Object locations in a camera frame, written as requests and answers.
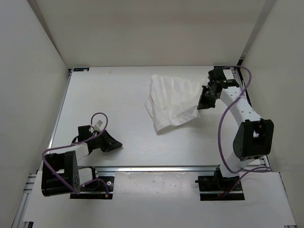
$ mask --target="fabric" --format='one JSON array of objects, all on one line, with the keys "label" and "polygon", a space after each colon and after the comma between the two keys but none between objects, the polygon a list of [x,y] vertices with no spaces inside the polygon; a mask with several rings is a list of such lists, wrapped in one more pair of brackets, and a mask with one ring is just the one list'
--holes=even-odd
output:
[{"label": "fabric", "polygon": [[162,133],[199,116],[197,110],[203,82],[153,75],[145,107],[157,133]]}]

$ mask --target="cloth fold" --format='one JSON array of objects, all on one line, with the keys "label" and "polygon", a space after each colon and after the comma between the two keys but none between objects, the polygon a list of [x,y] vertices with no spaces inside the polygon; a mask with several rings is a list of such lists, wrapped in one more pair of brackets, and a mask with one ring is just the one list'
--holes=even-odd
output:
[{"label": "cloth fold", "polygon": [[162,133],[199,116],[197,110],[203,81],[153,75],[145,107],[157,133]]}]

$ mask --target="white panel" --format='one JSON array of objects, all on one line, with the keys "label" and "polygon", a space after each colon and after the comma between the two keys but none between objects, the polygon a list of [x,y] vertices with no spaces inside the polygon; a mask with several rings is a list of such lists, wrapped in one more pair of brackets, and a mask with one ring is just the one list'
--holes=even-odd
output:
[{"label": "white panel", "polygon": [[[53,147],[68,145],[78,135],[78,126],[90,124],[91,116],[104,112],[109,117],[107,130],[123,147],[113,152],[93,151],[78,165],[152,166],[218,165],[219,119],[226,105],[218,100],[215,109],[202,110],[201,118],[157,135],[144,106],[152,75],[207,79],[212,66],[93,67],[73,72],[59,119]],[[225,70],[233,77],[231,70]],[[97,121],[103,116],[96,116]],[[227,114],[222,130],[223,150],[232,152],[238,125]]]},{"label": "white panel", "polygon": [[279,0],[244,62],[253,73],[249,87],[253,107],[275,124],[270,162],[281,172],[300,227],[304,226],[303,9],[304,1]]},{"label": "white panel", "polygon": [[265,0],[37,0],[69,68],[235,65]]},{"label": "white panel", "polygon": [[0,226],[41,162],[68,71],[25,0],[0,3]]},{"label": "white panel", "polygon": [[40,228],[283,228],[295,225],[278,173],[251,173],[242,180],[245,200],[200,201],[198,174],[115,174],[112,200],[44,197],[41,172],[24,221]]}]

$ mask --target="white wall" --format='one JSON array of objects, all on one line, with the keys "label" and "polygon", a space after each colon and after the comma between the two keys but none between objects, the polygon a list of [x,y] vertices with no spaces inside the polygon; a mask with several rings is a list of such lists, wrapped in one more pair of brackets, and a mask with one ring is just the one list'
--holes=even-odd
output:
[{"label": "white wall", "polygon": [[69,68],[233,65],[273,0],[36,0]]},{"label": "white wall", "polygon": [[243,63],[253,73],[248,89],[253,107],[275,124],[270,162],[281,172],[300,227],[304,227],[303,9],[302,0],[278,0]]},{"label": "white wall", "polygon": [[26,0],[0,1],[0,226],[41,163],[68,70]]}]

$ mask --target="white cloth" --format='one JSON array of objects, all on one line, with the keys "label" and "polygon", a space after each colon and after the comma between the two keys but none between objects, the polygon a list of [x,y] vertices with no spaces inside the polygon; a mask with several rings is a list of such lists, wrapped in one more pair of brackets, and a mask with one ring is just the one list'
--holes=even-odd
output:
[{"label": "white cloth", "polygon": [[157,133],[198,117],[197,110],[203,81],[153,75],[150,96],[145,107]]}]

